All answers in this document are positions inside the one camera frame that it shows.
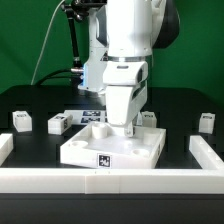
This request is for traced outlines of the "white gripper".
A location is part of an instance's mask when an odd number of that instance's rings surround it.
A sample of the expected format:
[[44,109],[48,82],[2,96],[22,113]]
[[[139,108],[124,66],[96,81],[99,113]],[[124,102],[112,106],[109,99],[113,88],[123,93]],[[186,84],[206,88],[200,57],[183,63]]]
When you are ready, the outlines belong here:
[[127,126],[124,129],[127,137],[134,135],[131,122],[136,116],[136,125],[142,126],[140,110],[147,101],[147,77],[148,64],[145,61],[109,61],[104,71],[108,122],[114,126]]

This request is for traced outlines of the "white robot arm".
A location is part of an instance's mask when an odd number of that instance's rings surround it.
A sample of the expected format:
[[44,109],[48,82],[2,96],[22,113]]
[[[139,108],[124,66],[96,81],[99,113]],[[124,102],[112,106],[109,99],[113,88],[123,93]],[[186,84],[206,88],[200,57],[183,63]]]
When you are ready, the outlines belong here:
[[179,34],[174,0],[77,0],[89,17],[90,56],[79,89],[105,99],[110,125],[132,136],[147,101],[146,62]]

